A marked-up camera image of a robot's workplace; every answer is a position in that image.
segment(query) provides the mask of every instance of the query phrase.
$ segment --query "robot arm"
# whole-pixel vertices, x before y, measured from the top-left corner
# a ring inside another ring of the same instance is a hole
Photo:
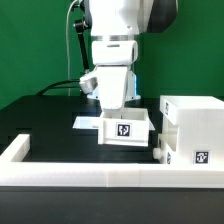
[[[134,36],[165,30],[176,17],[177,0],[84,0],[84,4],[96,68],[81,77],[80,86],[85,93],[97,86],[103,116],[122,119],[125,101],[135,98]]]

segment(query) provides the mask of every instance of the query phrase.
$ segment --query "green backdrop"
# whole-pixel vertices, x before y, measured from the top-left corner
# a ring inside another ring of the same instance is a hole
[[[70,0],[0,0],[0,108],[67,79],[69,4]],[[223,0],[179,0],[178,18],[166,32],[137,38],[135,72],[143,97],[224,96],[223,12]],[[72,14],[71,26],[75,18],[78,13]],[[82,64],[74,30],[70,41],[72,78],[78,78]],[[91,52],[88,33],[86,42]]]

